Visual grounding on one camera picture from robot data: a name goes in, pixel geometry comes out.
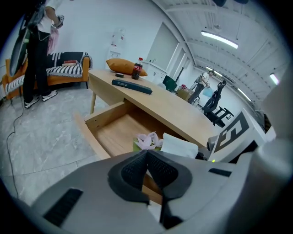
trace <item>wooden desk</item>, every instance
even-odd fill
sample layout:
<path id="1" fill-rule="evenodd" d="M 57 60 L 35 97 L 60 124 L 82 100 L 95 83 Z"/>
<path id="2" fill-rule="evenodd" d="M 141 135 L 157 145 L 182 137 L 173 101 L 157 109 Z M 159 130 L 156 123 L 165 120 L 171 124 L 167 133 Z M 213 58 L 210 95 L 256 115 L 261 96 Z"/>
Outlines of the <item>wooden desk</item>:
<path id="1" fill-rule="evenodd" d="M 96 95 L 109 105 L 126 99 L 199 147 L 205 147 L 208 138 L 217 135 L 215 127 L 206 116 L 175 94 L 142 78 L 134 80 L 131 76 L 124 75 L 121 79 L 150 87 L 151 95 L 114 86 L 111 84 L 113 79 L 118 77 L 108 70 L 89 71 L 89 87 L 93 91 L 91 113 L 94 111 Z"/>
<path id="2" fill-rule="evenodd" d="M 212 123 L 192 105 L 140 78 L 125 75 L 124 80 L 150 87 L 152 94 L 144 94 L 111 84 L 115 73 L 93 70 L 89 74 L 89 87 L 93 91 L 91 114 L 83 119 L 76 114 L 76 123 L 85 139 L 100 159 L 108 159 L 133 151 L 136 134 L 156 131 L 186 139 L 205 146 L 209 137 L 217 133 Z M 96 95 L 109 107 L 93 113 Z M 149 175 L 145 175 L 142 192 L 162 204 L 162 193 Z"/>

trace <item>tiled floor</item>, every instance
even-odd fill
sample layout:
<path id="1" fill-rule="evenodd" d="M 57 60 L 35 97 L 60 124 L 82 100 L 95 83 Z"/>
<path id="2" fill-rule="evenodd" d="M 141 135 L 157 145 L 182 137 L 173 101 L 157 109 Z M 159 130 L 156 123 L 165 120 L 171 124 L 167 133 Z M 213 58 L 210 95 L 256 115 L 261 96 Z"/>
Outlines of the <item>tiled floor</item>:
<path id="1" fill-rule="evenodd" d="M 99 160 L 75 124 L 73 114 L 89 114 L 92 92 L 84 84 L 61 88 L 56 97 L 39 101 L 16 121 L 9 149 L 19 198 L 31 205 L 49 186 L 80 166 Z M 107 104 L 97 97 L 96 110 Z M 0 172 L 12 195 L 16 195 L 6 138 L 14 119 L 22 113 L 20 98 L 0 107 Z"/>

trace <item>ceiling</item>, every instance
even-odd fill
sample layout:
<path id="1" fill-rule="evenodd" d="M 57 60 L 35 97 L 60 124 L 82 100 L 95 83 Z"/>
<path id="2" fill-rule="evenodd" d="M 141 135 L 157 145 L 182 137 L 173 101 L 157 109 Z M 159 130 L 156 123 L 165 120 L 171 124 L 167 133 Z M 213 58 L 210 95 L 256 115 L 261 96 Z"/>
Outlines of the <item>ceiling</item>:
<path id="1" fill-rule="evenodd" d="M 239 4 L 227 0 L 218 7 L 212 0 L 152 0 L 173 21 L 190 49 L 195 66 L 209 66 L 240 88 L 260 110 L 261 101 L 276 86 L 270 79 L 281 78 L 290 54 L 278 28 L 254 1 Z M 212 32 L 239 46 L 237 49 L 201 35 Z"/>

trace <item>shoe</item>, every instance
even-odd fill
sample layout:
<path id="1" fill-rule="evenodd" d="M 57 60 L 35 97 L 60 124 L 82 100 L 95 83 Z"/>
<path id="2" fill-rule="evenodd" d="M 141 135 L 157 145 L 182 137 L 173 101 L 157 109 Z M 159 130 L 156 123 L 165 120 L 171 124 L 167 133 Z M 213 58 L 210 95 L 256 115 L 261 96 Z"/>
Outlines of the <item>shoe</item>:
<path id="1" fill-rule="evenodd" d="M 39 100 L 39 97 L 34 97 L 33 100 L 29 103 L 24 102 L 24 107 L 26 109 L 30 108 L 33 104 L 37 103 Z"/>
<path id="2" fill-rule="evenodd" d="M 47 101 L 49 100 L 50 98 L 56 96 L 58 94 L 58 92 L 56 90 L 53 90 L 51 91 L 51 93 L 49 95 L 46 95 L 46 96 L 42 96 L 42 100 L 43 101 Z"/>

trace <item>pink cloth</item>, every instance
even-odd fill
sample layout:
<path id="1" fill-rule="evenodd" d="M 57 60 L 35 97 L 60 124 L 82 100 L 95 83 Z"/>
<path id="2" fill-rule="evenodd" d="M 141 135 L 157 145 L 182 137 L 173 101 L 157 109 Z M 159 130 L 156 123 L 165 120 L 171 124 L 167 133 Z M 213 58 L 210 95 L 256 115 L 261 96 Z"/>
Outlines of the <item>pink cloth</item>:
<path id="1" fill-rule="evenodd" d="M 49 37 L 49 44 L 48 44 L 48 52 L 52 53 L 57 45 L 57 41 L 58 41 L 58 37 L 59 37 L 59 32 L 57 28 L 51 27 L 51 35 Z"/>

